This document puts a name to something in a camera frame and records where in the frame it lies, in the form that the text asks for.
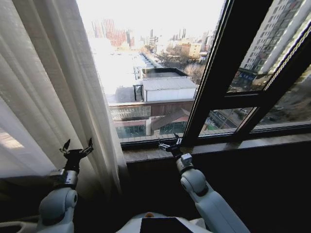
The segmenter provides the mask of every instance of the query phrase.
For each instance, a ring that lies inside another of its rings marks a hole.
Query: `window frame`
[[[292,47],[263,90],[227,92],[272,2],[273,0],[263,2],[255,12],[251,11],[253,7],[251,2],[228,0],[225,3],[198,94],[183,134],[183,146],[243,141],[264,136],[311,133],[311,124],[254,130],[260,120],[310,65],[306,59],[311,52],[310,25],[301,34],[298,43]],[[245,17],[250,19],[253,27],[248,29],[247,34],[235,41],[235,46],[232,46],[232,38],[236,35],[236,25],[242,25]],[[219,79],[219,75],[217,75],[219,72],[222,73],[223,79]],[[253,110],[234,133],[199,136],[210,111],[246,107],[253,107]],[[173,138],[162,140],[165,143],[175,141]],[[123,149],[137,149],[144,145],[154,147],[157,144],[158,140],[147,140],[122,143],[121,146]]]

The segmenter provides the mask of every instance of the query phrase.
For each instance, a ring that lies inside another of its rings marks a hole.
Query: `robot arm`
[[[64,168],[54,170],[54,190],[40,203],[38,233],[73,233],[73,212],[78,200],[74,190],[78,182],[79,163],[93,151],[92,139],[86,149],[68,150],[70,139],[59,149],[67,159]]]
[[[179,144],[164,147],[164,144],[160,143],[159,147],[169,152],[173,150],[172,154],[177,158],[177,169],[181,174],[180,182],[193,199],[209,229],[214,233],[249,233],[248,228],[224,198],[209,185],[204,174],[194,169],[192,156],[189,153],[182,154],[179,149],[181,140],[177,135],[175,137]]]

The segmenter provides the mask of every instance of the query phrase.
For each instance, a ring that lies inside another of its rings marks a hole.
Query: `sheer curtain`
[[[75,0],[1,1],[0,112],[2,177],[48,174],[69,138],[75,149],[92,137],[78,191],[121,191],[126,164]]]

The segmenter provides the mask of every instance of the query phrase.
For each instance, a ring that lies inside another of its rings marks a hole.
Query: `window sill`
[[[241,149],[247,149],[247,148],[275,146],[275,145],[297,143],[297,142],[307,142],[307,141],[311,141],[311,133],[267,137],[267,138],[261,138],[261,139],[251,139],[251,140],[245,140],[243,142],[199,145],[193,148],[181,148],[181,150],[184,153],[201,154],[201,153],[211,153],[211,152],[226,151],[226,150],[241,150]],[[143,150],[125,150],[123,151],[123,154],[124,154],[125,161],[127,163],[135,162],[135,161],[162,159],[162,158],[172,157],[171,153],[160,150],[158,148],[143,149]]]

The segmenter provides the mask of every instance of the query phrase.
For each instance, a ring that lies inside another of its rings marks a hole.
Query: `sky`
[[[135,34],[172,36],[186,28],[187,36],[214,30],[224,0],[77,0],[85,27],[94,19],[111,18],[115,26]]]

